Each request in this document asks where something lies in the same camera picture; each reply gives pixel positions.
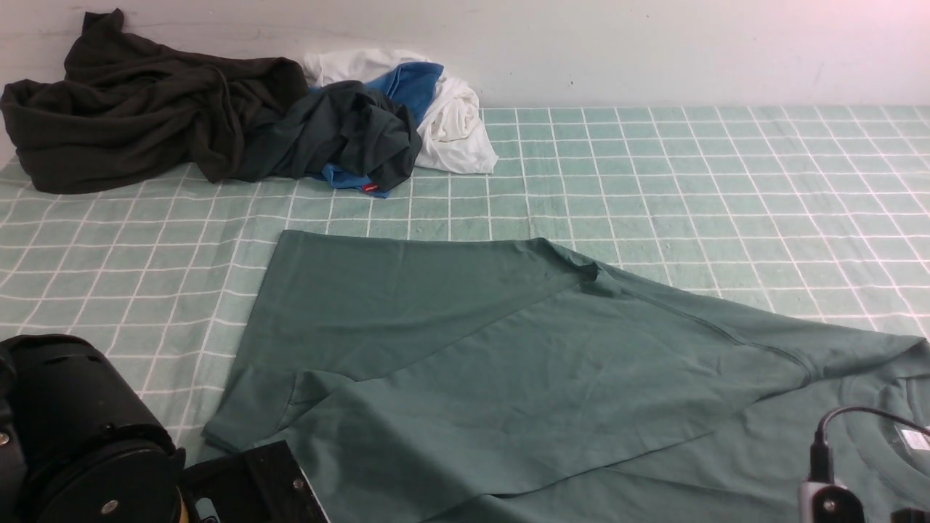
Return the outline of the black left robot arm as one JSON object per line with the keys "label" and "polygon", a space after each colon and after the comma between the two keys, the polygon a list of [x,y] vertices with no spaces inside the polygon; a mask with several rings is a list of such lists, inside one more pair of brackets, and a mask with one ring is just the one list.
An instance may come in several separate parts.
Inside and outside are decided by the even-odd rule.
{"label": "black left robot arm", "polygon": [[2,520],[179,522],[186,458],[90,342],[2,342]]}

